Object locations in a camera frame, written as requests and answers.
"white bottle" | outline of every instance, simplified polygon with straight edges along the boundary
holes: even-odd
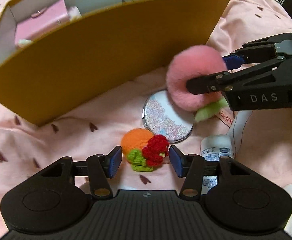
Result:
[[[234,158],[230,137],[227,135],[212,135],[201,141],[200,155],[207,161],[219,161],[220,156]],[[217,176],[204,176],[201,194],[206,194],[217,185]]]

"red label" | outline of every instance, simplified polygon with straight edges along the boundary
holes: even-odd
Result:
[[[224,108],[220,109],[218,114],[216,114],[216,116],[222,120],[222,122],[227,125],[228,127],[231,126],[231,124],[234,121],[234,114],[229,113],[228,111],[226,111]]]

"blue gripper pad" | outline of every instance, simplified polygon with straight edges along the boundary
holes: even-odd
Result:
[[[175,149],[172,146],[169,147],[169,161],[179,178],[183,178],[183,165],[182,165],[183,156],[184,155],[179,149]]]
[[[108,155],[109,159],[109,167],[108,167],[108,174],[106,175],[107,178],[113,178],[122,161],[122,148],[120,146],[116,146]]]
[[[245,64],[244,59],[235,54],[224,56],[223,60],[226,64],[227,70],[237,69],[240,68],[242,64]]]

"green felt leaf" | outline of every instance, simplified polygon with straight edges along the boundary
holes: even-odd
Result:
[[[219,112],[223,107],[227,107],[228,103],[224,97],[222,97],[219,101],[210,103],[203,108],[198,109],[195,115],[195,122],[200,122],[206,119],[213,117],[215,114]]]

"green crocheted leaf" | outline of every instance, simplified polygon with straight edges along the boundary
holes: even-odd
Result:
[[[145,160],[145,158],[143,157],[141,150],[133,149],[127,155],[127,160],[132,164],[142,165],[142,163]]]
[[[153,167],[147,167],[147,166],[140,166],[140,165],[134,165],[134,164],[131,164],[131,168],[134,170],[134,171],[153,171]]]
[[[145,158],[144,158],[143,161],[141,162],[141,165],[144,166],[144,167],[147,166],[147,164],[146,164],[146,159],[145,159]]]

